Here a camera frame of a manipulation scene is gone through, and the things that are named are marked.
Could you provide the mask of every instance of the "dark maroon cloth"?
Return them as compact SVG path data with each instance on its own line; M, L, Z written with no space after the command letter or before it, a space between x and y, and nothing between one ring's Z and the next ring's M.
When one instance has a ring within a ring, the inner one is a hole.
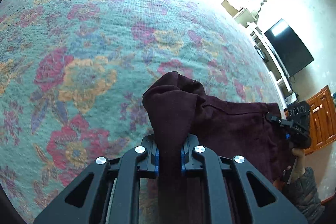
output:
M281 115L275 103L224 102L206 95L196 80L169 72L144 93L143 106L160 150L159 212L163 222L194 221L185 212L190 209L187 193L190 196L196 190L194 182L181 177L180 163L180 150L188 133L220 156L244 156L270 181L290 165L285 132L265 119L267 112ZM197 215L200 208L194 210Z

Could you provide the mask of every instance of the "white wall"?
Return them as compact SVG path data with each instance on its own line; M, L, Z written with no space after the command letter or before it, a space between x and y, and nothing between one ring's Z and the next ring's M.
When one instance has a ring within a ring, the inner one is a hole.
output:
M336 92L336 0L267 0L259 13L258 26L268 30L281 18L293 28L315 60L295 75L293 88L308 99L329 85ZM336 187L336 142L306 157L315 171L322 200Z

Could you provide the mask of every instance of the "red flower pattern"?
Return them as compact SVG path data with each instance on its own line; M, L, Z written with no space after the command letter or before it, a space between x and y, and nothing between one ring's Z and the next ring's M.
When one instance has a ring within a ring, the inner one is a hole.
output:
M64 68L74 59L66 55L66 51L66 47L55 49L40 62L34 83L40 85L43 92L63 83Z
M198 43L200 43L201 40L202 40L202 37L200 37L198 34L196 34L196 32L193 31L193 30L189 30L189 31L188 31L188 36L189 36L189 38L190 38L192 41L194 41L194 42L198 42Z
M239 96L243 101L245 101L245 99L246 99L246 94L245 94L245 91L244 91L244 86L243 86L237 79L234 80L234 85L235 85L235 87L236 87L236 92L237 92L238 96Z
M228 47L222 46L222 49L223 49L223 56L226 60L231 61L231 63L236 63L237 62L234 54L232 54L230 52Z
M177 59L172 59L169 62L162 62L157 69L157 72L164 75L169 71L177 71L178 73L193 78L193 70L183 66L182 62Z
M62 170L58 176L67 186L91 161L105 155L110 146L109 131L89 129L89 123L76 115L60 131L53 131L47 145L55 167Z
M162 1L156 1L156 2L149 1L148 2L148 7L155 14L159 13L159 14L165 16L168 13L167 5L165 3L163 3Z
M156 40L154 32L155 29L147 27L144 22L138 22L132 27L133 38L142 41L146 45Z
M228 80L226 76L226 70L222 66L219 66L216 60L210 61L208 63L208 68L210 70L210 74L214 76L218 83L224 83L227 85Z
M75 4L70 12L68 12L68 19L78 18L80 21L85 21L100 12L100 8L93 3Z
M42 14L43 14L42 6L39 6L34 9L29 9L20 16L20 21L17 22L15 25L23 28L28 27L37 19L37 17L41 16Z
M14 139L14 145L18 145L20 140L19 134L22 132L19 126L19 117L23 114L23 107L17 103L17 101L11 101L9 103L9 110L3 111L3 126L0 127L0 143L8 143L8 137L11 136Z
M3 15L2 17L0 17L0 23L3 22L6 19L6 15Z
M198 4L195 2L186 3L186 6L192 11L196 11L198 9Z

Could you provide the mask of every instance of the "electronic device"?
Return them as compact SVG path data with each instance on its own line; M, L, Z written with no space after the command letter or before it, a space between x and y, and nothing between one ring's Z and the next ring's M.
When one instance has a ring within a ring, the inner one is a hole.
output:
M309 134L309 123L308 127L305 124L301 124L293 119L281 119L281 117L275 116L271 113L266 114L266 120L271 123L278 124L283 127L287 132L287 140L293 143L293 147L298 147L300 149L307 149L311 146L311 138Z
M263 52L263 50L261 48L259 48L257 45L254 46L254 48L256 49L257 53L259 54L259 56L261 57L261 59L267 63L268 62L268 57L267 55Z
M293 120L305 128L309 129L310 123L310 106L306 101L292 104L287 108L289 121Z
M293 92L290 96L287 96L285 99L286 105L289 106L291 104L294 104L297 101L298 94L296 92Z
M159 175L159 149L153 134L121 158L98 157L51 201L34 224L101 224L106 223L108 211L108 224L136 224L140 178ZM181 175L200 178L202 223L308 223L247 159L241 155L220 157L199 145L192 134L181 148Z
M265 36L273 46L275 56L288 72L288 77L314 61L307 47L283 19L266 31Z

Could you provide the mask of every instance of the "television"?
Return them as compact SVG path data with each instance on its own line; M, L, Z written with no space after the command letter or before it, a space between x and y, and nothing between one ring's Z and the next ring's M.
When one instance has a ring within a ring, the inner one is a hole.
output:
M276 51L275 56L280 59L289 77L314 61L307 47L283 19L266 31L265 36L272 44Z

